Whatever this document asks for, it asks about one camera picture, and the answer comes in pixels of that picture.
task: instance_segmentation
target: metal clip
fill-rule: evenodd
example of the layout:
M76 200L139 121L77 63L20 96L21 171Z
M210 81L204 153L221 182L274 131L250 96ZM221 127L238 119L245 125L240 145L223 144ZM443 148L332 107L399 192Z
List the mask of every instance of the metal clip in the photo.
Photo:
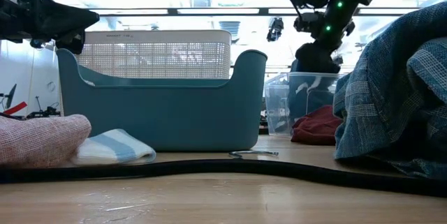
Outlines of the metal clip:
M277 151L232 151L228 155L231 158L242 158L242 154L265 154L265 155L278 156L279 152L277 152Z

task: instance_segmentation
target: white wall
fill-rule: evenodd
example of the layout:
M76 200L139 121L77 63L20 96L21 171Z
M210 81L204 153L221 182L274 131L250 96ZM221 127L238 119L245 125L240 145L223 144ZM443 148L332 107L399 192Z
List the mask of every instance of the white wall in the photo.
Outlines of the white wall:
M57 57L52 50L35 50L27 41L22 44L1 42L0 93L9 93L17 84L11 107L26 102L28 106L15 113L27 116L39 111L36 96L43 110L59 102L59 71Z

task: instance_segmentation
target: metal frame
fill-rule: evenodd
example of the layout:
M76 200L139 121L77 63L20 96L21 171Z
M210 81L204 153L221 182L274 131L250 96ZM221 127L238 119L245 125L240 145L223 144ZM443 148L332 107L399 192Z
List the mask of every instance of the metal frame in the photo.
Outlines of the metal frame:
M361 7L354 16L399 17L419 8ZM294 8L89 8L101 17L296 16Z

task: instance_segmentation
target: red cloth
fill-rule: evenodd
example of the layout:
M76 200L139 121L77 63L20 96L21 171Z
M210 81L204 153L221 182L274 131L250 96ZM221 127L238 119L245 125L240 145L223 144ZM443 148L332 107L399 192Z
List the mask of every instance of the red cloth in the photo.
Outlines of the red cloth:
M343 121L326 105L298 119L293 125L292 142L313 145L335 145L335 131Z

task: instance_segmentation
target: fabric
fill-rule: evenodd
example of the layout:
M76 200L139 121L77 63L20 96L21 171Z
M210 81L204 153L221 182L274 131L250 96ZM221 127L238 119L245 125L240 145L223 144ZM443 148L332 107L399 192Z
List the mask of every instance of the fabric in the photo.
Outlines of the fabric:
M293 125L292 142L313 145L335 145L335 131L342 120L326 105L298 119Z
M26 121L0 117L0 165L59 166L70 159L90 131L90 122L82 115Z
M447 3L403 15L337 82L335 158L369 156L447 179Z
M155 159L155 151L125 130L115 129L89 137L80 145L74 165L112 165L128 163L145 157L146 163Z

